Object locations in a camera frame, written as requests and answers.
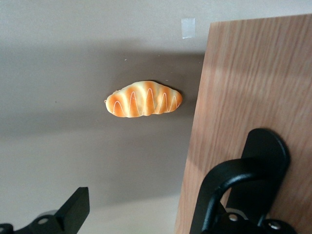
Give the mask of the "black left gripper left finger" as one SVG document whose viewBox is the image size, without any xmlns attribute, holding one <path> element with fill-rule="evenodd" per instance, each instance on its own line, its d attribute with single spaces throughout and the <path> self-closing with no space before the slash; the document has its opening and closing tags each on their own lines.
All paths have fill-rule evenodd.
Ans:
<svg viewBox="0 0 312 234">
<path fill-rule="evenodd" d="M 79 187 L 55 214 L 45 214 L 27 226 L 14 230 L 13 225 L 2 223 L 2 234 L 76 234 L 90 212 L 89 189 Z"/>
</svg>

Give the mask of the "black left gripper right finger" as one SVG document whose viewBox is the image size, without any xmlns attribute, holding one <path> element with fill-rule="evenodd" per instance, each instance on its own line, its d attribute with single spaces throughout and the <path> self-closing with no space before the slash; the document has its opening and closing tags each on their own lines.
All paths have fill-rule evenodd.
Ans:
<svg viewBox="0 0 312 234">
<path fill-rule="evenodd" d="M 238 199 L 230 192 L 224 212 L 218 212 L 210 228 L 204 228 L 203 234 L 295 234 L 296 230 L 287 222 L 277 219 L 265 219 L 260 225 L 252 223 L 241 210 L 237 210 Z"/>
</svg>

